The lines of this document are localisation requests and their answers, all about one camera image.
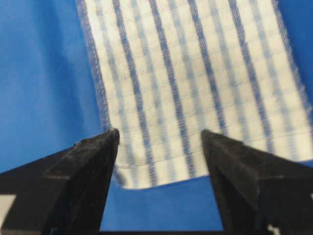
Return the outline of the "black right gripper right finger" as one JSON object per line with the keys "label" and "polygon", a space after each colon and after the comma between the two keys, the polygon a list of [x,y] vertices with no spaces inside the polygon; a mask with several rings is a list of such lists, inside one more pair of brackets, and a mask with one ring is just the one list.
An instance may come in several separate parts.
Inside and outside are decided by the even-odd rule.
{"label": "black right gripper right finger", "polygon": [[224,235],[310,235],[313,169],[209,130],[202,149]]}

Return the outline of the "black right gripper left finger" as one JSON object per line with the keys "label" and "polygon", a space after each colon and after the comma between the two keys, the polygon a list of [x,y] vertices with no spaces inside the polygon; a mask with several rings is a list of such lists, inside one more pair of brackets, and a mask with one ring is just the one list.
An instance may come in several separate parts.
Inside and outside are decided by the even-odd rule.
{"label": "black right gripper left finger", "polygon": [[99,234],[119,138],[111,129],[3,172],[1,234]]}

